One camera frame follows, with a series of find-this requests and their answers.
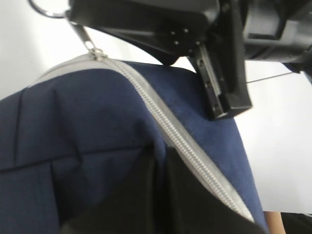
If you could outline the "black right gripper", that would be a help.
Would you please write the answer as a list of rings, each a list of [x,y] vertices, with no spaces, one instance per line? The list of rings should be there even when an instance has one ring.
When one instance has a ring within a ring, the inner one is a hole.
[[[207,96],[209,120],[251,109],[245,61],[282,63],[312,78],[312,3],[309,0],[223,0],[194,62]]]

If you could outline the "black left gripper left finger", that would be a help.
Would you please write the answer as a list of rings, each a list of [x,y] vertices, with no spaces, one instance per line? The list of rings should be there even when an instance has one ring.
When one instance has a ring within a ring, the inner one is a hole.
[[[166,234],[167,144],[58,156],[62,234]]]

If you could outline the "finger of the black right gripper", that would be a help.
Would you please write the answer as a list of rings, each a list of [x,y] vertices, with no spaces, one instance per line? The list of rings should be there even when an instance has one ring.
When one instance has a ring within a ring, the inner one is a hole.
[[[99,30],[142,49],[164,65],[172,65],[180,57],[191,55],[202,42],[202,36],[178,24],[145,29],[101,27]]]
[[[66,17],[116,37],[204,37],[220,13],[218,0],[71,0]]]

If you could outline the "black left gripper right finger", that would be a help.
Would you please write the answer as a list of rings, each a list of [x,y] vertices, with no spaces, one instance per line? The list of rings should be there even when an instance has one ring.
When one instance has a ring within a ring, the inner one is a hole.
[[[172,234],[265,233],[206,190],[172,147],[166,149],[166,183]]]

